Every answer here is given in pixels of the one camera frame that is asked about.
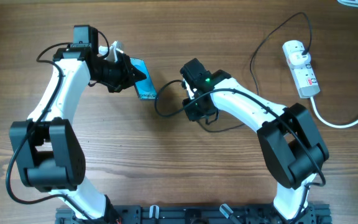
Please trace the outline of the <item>smartphone with teal screen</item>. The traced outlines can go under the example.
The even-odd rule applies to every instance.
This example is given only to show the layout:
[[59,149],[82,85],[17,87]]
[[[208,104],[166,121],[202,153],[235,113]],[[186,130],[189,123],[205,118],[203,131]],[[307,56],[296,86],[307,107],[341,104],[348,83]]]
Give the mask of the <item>smartphone with teal screen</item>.
[[157,96],[154,84],[143,60],[131,58],[131,64],[146,75],[145,80],[135,82],[135,90],[140,100],[154,100]]

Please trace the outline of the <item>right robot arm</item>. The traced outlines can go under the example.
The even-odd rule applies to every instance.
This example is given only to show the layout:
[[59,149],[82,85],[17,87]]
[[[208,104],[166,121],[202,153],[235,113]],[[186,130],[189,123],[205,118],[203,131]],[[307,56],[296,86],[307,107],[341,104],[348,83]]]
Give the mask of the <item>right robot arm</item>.
[[291,107],[272,103],[241,86],[223,70],[206,70],[194,58],[180,73],[188,92],[183,107],[189,120],[208,119],[225,111],[256,132],[265,165],[277,181],[273,207],[287,223],[315,220],[308,204],[314,178],[322,175],[329,152],[309,111],[301,104]]

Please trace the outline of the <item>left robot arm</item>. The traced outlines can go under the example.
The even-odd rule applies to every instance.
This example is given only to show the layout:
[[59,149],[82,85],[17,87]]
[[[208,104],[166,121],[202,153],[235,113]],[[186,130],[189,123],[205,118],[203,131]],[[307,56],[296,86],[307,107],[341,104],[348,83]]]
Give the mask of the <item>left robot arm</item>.
[[22,183],[44,193],[44,200],[65,202],[79,222],[119,223],[108,196],[85,176],[85,155],[72,122],[87,86],[101,84],[119,93],[147,76],[116,44],[101,53],[100,36],[92,26],[77,25],[72,42],[55,44],[53,73],[42,99],[26,120],[11,124],[9,168],[17,167]]

